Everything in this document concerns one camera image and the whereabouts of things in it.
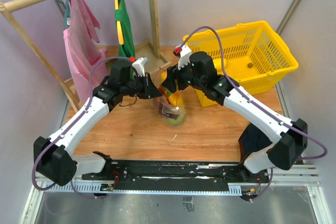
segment metal floor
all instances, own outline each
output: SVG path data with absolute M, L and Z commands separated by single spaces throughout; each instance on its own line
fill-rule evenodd
M 92 200 L 74 193 L 44 193 L 35 224 L 317 223 L 305 187 L 269 188 L 252 204 L 237 196 L 195 196 L 191 206 L 184 197 L 115 194 Z

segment plastic bag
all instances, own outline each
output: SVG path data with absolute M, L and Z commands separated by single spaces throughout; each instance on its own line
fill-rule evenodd
M 166 71 L 159 69 L 155 78 L 154 85 L 161 91 L 162 96 L 153 99 L 153 104 L 158 114 L 172 126 L 181 125 L 185 117 L 185 109 L 181 96 L 181 91 L 171 93 L 168 89 L 162 87 L 161 83 L 166 78 Z

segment clothes hanger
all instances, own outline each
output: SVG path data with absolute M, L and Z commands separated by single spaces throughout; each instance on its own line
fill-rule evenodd
M 69 6 L 69 1 L 66 0 L 65 3 L 62 0 L 56 0 L 57 2 L 61 3 L 62 6 L 64 7 L 64 17 L 63 17 L 63 22 L 64 22 L 64 30 L 68 29 L 68 18 L 70 18 L 70 6 Z
M 115 6 L 116 10 L 118 10 L 120 8 L 119 0 L 114 0 L 114 6 Z M 122 34 L 121 22 L 119 20 L 117 21 L 117 33 L 118 33 L 119 44 L 124 45 L 124 36 Z

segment green cloth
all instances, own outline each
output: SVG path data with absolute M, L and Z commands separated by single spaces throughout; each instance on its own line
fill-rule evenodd
M 124 36 L 124 45 L 119 45 L 118 55 L 128 58 L 131 56 L 135 56 L 131 22 L 127 14 L 124 0 L 119 0 L 119 9 L 115 10 L 114 16 L 116 18 L 115 22 L 120 21 L 122 34 Z

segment wooden floor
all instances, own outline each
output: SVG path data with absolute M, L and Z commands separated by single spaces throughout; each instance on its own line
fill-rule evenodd
M 172 47 L 161 48 L 173 63 Z M 161 159 L 188 161 L 239 161 L 238 139 L 248 121 L 236 112 L 212 105 L 201 107 L 192 88 L 182 93 L 186 117 L 172 127 L 156 112 L 152 100 L 128 107 L 117 106 L 83 138 L 75 155 L 100 151 L 115 159 Z M 276 90 L 255 95 L 271 109 L 281 112 Z M 123 104 L 134 101 L 124 98 Z M 68 119 L 74 115 L 70 108 Z

